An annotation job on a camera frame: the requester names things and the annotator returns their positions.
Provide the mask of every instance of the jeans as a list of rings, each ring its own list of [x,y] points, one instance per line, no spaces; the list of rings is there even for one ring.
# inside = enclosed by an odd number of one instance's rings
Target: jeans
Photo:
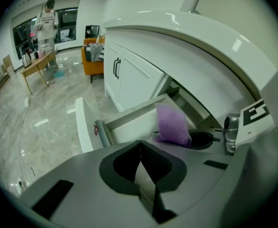
[[[40,50],[40,46],[41,45],[44,45],[46,43],[50,43],[50,47],[52,48],[52,51],[54,51],[54,38],[48,38],[48,39],[45,39],[45,40],[39,40],[38,41],[38,49]],[[55,65],[55,62],[51,61],[49,62],[50,65]]]

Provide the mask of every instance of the purple cloth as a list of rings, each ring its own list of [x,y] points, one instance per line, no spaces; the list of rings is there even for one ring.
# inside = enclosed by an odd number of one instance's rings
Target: purple cloth
[[[187,122],[183,112],[165,105],[156,104],[159,133],[154,133],[153,140],[190,146],[191,137],[188,133]]]

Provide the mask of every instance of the cap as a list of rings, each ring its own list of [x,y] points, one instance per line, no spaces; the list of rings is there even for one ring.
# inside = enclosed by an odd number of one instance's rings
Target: cap
[[[48,0],[48,1],[46,2],[47,8],[52,9],[52,8],[54,7],[54,3],[55,3],[54,0]]]

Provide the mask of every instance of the marble floor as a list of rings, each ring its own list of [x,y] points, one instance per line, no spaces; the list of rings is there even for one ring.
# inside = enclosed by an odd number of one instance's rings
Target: marble floor
[[[75,100],[83,97],[96,116],[116,114],[111,98],[105,97],[103,75],[86,76],[80,49],[57,54],[59,68],[44,73],[46,88],[38,74],[24,79],[16,72],[0,90],[0,184],[19,196],[18,181],[26,186],[65,160],[82,152],[77,134]]]

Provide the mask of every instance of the orange chair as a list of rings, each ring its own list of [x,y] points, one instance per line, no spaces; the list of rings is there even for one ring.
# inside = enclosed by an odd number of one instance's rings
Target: orange chair
[[[86,38],[84,39],[84,45],[89,43],[96,43],[96,38]],[[105,43],[105,38],[100,38],[99,43]],[[90,82],[92,83],[92,76],[96,74],[104,73],[104,62],[87,62],[85,57],[84,46],[81,48],[83,68],[86,75],[90,76]]]

